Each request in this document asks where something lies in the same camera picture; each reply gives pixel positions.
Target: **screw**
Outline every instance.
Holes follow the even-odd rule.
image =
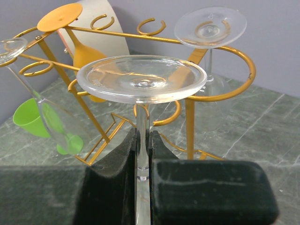
[[[42,36],[37,35],[37,36],[35,37],[35,40],[38,41],[38,40],[40,40],[41,38],[42,38]]]

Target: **wall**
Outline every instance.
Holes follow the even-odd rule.
[[[249,55],[256,64],[255,84],[292,96],[300,97],[300,1],[299,0],[109,0],[124,32],[136,33],[139,22],[155,17],[143,31],[167,28],[158,36],[175,38],[176,21],[185,13],[208,6],[236,8],[247,18],[245,33],[229,44]],[[186,46],[127,39],[131,50],[186,59],[191,49]],[[213,51],[213,72],[244,81],[247,66],[236,56]]]
[[[12,38],[23,30],[36,26],[38,21],[48,12],[70,2],[74,2],[74,0],[0,0],[0,40]],[[40,32],[37,31],[24,37],[31,41],[38,34]],[[58,35],[52,35],[46,39],[46,42],[58,60],[67,64],[72,63],[69,55],[63,53],[64,46]],[[26,53],[46,58],[38,46],[33,47]],[[21,69],[33,62],[19,57],[16,65]],[[28,80],[36,90],[41,91],[57,77],[58,74],[53,69],[46,75]],[[0,124],[10,117],[22,102],[29,98],[29,92],[11,72],[7,68],[0,68]]]

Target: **gold metal frame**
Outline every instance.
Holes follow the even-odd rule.
[[[125,37],[125,38],[138,38],[138,39],[144,39],[144,40],[150,40],[150,41],[166,42],[166,43],[171,43],[171,44],[181,44],[181,42],[176,40],[176,39],[164,38],[164,37],[153,37],[154,35],[157,35],[157,34],[161,33],[165,29],[166,25],[165,25],[164,21],[161,21],[162,27],[160,29],[158,29],[157,31],[150,32],[150,33],[145,33],[145,32],[141,31],[141,27],[146,23],[150,23],[152,21],[155,21],[154,18],[147,19],[147,20],[141,22],[138,25],[137,32],[139,34],[128,34],[128,33],[119,33],[119,32],[106,31],[105,30],[114,23],[114,18],[113,17],[112,17],[112,20],[106,26],[103,26],[101,28],[94,27],[94,24],[97,20],[99,20],[101,18],[105,18],[105,17],[106,17],[106,15],[101,15],[101,16],[95,18],[90,23],[91,29],[81,28],[81,27],[74,27],[74,26],[68,26],[67,29],[77,30],[77,31],[82,31],[82,32],[91,32],[91,33],[97,33],[97,34],[119,36],[119,37]],[[16,35],[15,38],[22,37],[26,34],[29,34],[33,31],[36,31],[36,30],[37,30],[36,27],[30,28],[30,29],[25,30],[25,31],[21,32],[20,34]],[[20,73],[24,74],[25,76],[37,76],[37,75],[41,75],[41,74],[44,74],[44,73],[50,71],[52,68],[55,68],[57,70],[57,72],[61,76],[62,80],[67,85],[68,91],[71,92],[74,95],[74,97],[76,98],[78,103],[81,105],[83,110],[86,112],[86,114],[91,119],[91,121],[93,122],[93,124],[95,125],[95,127],[97,128],[97,130],[100,132],[100,134],[102,136],[101,139],[97,141],[95,146],[89,151],[89,153],[87,154],[86,157],[80,158],[79,156],[76,156],[76,158],[78,160],[80,160],[81,162],[83,162],[87,165],[91,165],[96,160],[96,158],[99,156],[99,154],[103,151],[103,149],[107,146],[107,144],[112,140],[112,138],[119,131],[119,129],[124,125],[125,122],[129,122],[133,127],[135,127],[135,124],[132,121],[130,121],[130,120],[128,120],[128,119],[126,119],[122,116],[111,113],[112,120],[113,120],[112,124],[109,126],[109,128],[106,131],[104,131],[102,129],[101,125],[98,123],[95,116],[92,114],[92,112],[90,111],[90,109],[86,105],[85,101],[82,99],[83,96],[86,96],[86,95],[89,95],[89,94],[85,91],[77,91],[77,89],[75,87],[75,84],[77,83],[77,80],[75,79],[75,80],[71,81],[69,79],[67,73],[64,70],[64,69],[70,69],[70,70],[73,70],[73,71],[77,72],[79,70],[79,68],[76,68],[76,67],[58,62],[57,59],[55,58],[54,54],[52,53],[52,51],[50,50],[50,48],[46,44],[46,42],[45,42],[46,37],[48,37],[49,35],[51,35],[53,33],[54,33],[54,31],[43,33],[41,35],[36,36],[34,40],[32,40],[28,43],[25,51],[30,49],[32,46],[38,44],[40,46],[40,48],[43,50],[43,52],[45,53],[45,55],[47,56],[48,59],[42,59],[42,58],[39,58],[39,57],[35,57],[35,56],[31,56],[31,55],[27,55],[25,53],[22,53],[20,55],[21,57],[31,59],[31,60],[35,60],[37,62],[24,67],[23,69],[21,69]],[[232,98],[232,97],[244,92],[251,85],[251,83],[253,82],[253,80],[255,78],[255,74],[256,74],[255,65],[254,65],[253,61],[245,53],[243,53],[243,52],[241,52],[237,49],[228,47],[228,46],[219,47],[217,49],[236,54],[237,56],[242,58],[247,63],[247,65],[249,67],[249,70],[250,70],[250,74],[248,76],[248,79],[246,80],[246,82],[242,86],[240,86],[236,90],[233,90],[229,93],[226,93],[226,94],[223,94],[223,95],[218,95],[218,96],[209,96],[209,97],[190,96],[190,97],[185,99],[186,117],[187,117],[187,120],[186,120],[186,125],[187,125],[187,150],[184,150],[184,149],[174,145],[163,134],[161,134],[161,136],[173,147],[177,148],[180,151],[187,152],[188,159],[193,159],[194,158],[194,153],[195,152],[200,152],[201,153],[200,158],[199,158],[200,160],[204,160],[207,156],[213,157],[213,158],[218,159],[218,160],[222,160],[222,158],[217,157],[213,154],[204,152],[202,150],[194,150],[195,101],[214,102],[214,101],[221,101],[221,100],[225,100],[225,99],[228,99],[228,98]],[[207,52],[207,49],[194,49],[193,52],[191,53],[191,55],[189,56],[188,61],[190,61],[192,63],[195,63],[195,64],[199,64],[206,52]],[[0,67],[5,66],[5,65],[9,65],[10,63],[14,62],[15,60],[16,59],[12,59],[11,61],[0,65]],[[49,66],[47,68],[45,68],[43,70],[40,70],[40,71],[37,71],[37,72],[24,73],[29,68],[33,68],[33,67],[35,67],[37,65],[41,65],[41,64],[48,64]],[[167,125],[167,124],[173,122],[180,115],[180,111],[181,111],[180,102],[175,101],[175,104],[176,104],[175,113],[170,118],[167,118],[167,119],[164,119],[164,120],[161,120],[161,121],[155,121],[153,126],[156,126],[156,127],[157,126],[163,126],[163,125]],[[120,118],[121,122],[119,122],[117,124],[116,128],[111,132],[111,134],[108,135],[108,133],[110,132],[112,127],[117,123],[116,118]],[[100,144],[100,142],[102,140],[104,140],[104,143],[101,145],[100,148],[98,148],[98,150],[91,157],[91,159],[89,159],[91,154],[94,152],[94,150],[97,148],[97,146]]]

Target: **green cup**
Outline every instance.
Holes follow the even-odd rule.
[[[35,99],[22,103],[14,113],[14,123],[34,136],[50,137],[44,127]]]

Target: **floor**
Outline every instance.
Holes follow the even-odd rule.
[[[232,89],[240,82],[229,80]],[[61,79],[56,80],[43,95],[55,103],[64,105],[89,129],[93,140],[99,135]],[[106,129],[112,123],[114,112],[135,121],[133,106],[114,102],[96,104],[85,97],[87,104],[101,126]],[[182,111],[173,123],[155,127],[173,143],[185,148],[186,127],[184,102]],[[195,127],[195,148],[233,160],[257,162],[267,173],[280,207],[277,225],[300,224],[300,99],[274,91],[251,86],[243,94],[232,99],[232,106],[221,127],[212,132],[203,132]],[[169,117],[175,110],[174,103],[153,105],[151,119]],[[201,112],[196,110],[196,120]],[[131,128],[126,123],[120,132],[101,153],[103,157],[116,147]],[[35,137],[17,127],[12,118],[0,126],[0,165],[77,165],[73,156],[63,156],[56,151],[51,139]],[[179,158],[186,153],[170,147]]]

